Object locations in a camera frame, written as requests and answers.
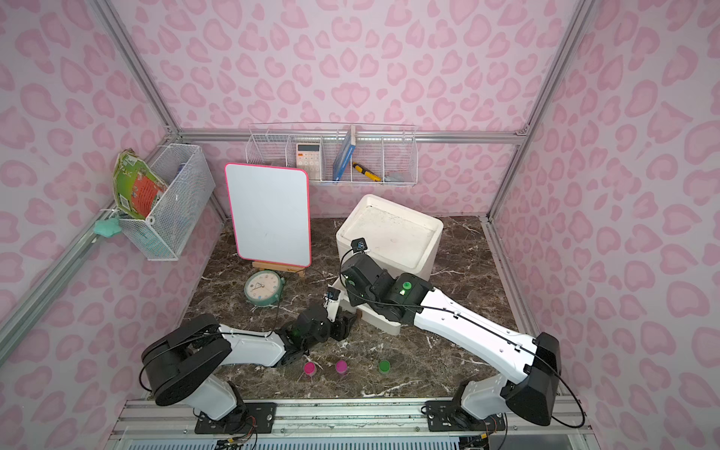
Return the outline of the green paint can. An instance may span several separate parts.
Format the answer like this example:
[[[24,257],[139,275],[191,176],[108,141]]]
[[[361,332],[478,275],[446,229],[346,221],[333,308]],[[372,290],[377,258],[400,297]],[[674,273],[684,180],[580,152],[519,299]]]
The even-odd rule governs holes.
[[[380,373],[382,373],[382,374],[390,373],[390,371],[391,371],[391,364],[390,364],[390,362],[387,361],[387,360],[382,360],[382,361],[379,363],[379,365],[378,365],[378,370],[379,370]]]

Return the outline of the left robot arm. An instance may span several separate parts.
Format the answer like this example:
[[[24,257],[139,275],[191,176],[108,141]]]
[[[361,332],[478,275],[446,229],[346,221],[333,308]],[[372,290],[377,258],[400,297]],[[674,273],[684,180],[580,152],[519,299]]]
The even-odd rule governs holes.
[[[318,344],[344,341],[356,320],[348,311],[330,314],[316,304],[281,328],[261,333],[220,324],[206,313],[144,350],[139,382],[159,406],[185,403],[202,417],[226,422],[244,416],[246,407],[238,388],[215,375],[218,368],[287,366]]]

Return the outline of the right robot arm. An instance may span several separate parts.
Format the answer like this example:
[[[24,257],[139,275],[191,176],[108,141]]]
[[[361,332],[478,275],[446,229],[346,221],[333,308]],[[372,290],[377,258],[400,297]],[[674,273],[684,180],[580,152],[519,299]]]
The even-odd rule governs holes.
[[[548,333],[515,332],[466,309],[425,279],[392,277],[365,252],[341,259],[339,280],[352,306],[367,305],[390,323],[438,335],[498,371],[459,390],[458,411],[474,419],[512,412],[547,427],[561,381],[560,342]]]

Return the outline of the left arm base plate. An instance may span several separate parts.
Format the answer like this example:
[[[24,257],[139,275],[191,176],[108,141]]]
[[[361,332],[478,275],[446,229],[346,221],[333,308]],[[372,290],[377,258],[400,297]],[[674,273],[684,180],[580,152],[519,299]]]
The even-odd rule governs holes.
[[[251,431],[257,434],[270,434],[277,414],[275,402],[250,402],[237,407],[227,416],[212,420],[201,412],[197,418],[194,432],[198,435],[245,436]]]

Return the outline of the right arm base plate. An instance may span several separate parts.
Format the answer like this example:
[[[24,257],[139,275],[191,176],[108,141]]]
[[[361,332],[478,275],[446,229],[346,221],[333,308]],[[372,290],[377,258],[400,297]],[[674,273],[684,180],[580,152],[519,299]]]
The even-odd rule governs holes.
[[[420,412],[427,418],[430,432],[469,431],[492,434],[507,429],[502,414],[478,419],[451,400],[426,401]]]

